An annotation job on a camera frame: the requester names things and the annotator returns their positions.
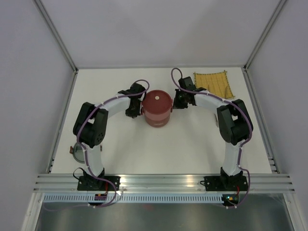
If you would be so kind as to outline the grey transparent lid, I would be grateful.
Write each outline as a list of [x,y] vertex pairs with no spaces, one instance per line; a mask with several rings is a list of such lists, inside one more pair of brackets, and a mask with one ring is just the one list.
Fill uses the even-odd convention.
[[70,146],[69,153],[78,163],[85,163],[83,149],[77,142],[73,146]]

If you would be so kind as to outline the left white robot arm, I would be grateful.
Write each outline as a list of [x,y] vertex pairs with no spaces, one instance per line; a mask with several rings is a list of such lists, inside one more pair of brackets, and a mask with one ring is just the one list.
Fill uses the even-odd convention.
[[146,97],[149,82],[143,79],[135,81],[129,89],[119,91],[112,98],[99,103],[82,104],[73,127],[77,144],[80,146],[85,167],[78,177],[79,191],[114,191],[119,187],[119,177],[108,178],[102,163],[101,143],[105,138],[108,119],[119,112],[127,117],[141,115],[141,102]]

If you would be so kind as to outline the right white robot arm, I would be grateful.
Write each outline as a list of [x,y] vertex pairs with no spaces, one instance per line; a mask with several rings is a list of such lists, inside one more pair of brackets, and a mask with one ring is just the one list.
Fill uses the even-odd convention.
[[253,124],[245,103],[229,101],[197,88],[191,77],[181,77],[177,86],[173,107],[185,109],[189,104],[210,110],[217,117],[218,129],[225,141],[225,156],[218,176],[204,176],[200,182],[207,192],[248,191],[250,174],[241,166],[243,146],[252,138]]

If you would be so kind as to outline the red lid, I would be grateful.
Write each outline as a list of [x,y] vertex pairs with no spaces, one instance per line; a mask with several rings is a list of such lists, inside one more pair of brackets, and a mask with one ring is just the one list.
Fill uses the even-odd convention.
[[144,111],[152,114],[162,114],[171,109],[172,99],[165,91],[152,90],[146,94],[142,106]]

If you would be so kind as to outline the red steel bowl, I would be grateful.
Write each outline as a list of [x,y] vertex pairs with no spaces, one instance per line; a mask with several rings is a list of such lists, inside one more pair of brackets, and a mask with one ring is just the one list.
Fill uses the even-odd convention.
[[142,112],[148,118],[158,119],[168,117],[172,111],[173,100],[162,90],[152,90],[142,101]]
[[154,128],[160,128],[165,126],[169,122],[170,114],[171,114],[170,111],[162,114],[152,114],[146,111],[144,113],[144,117],[148,125]]

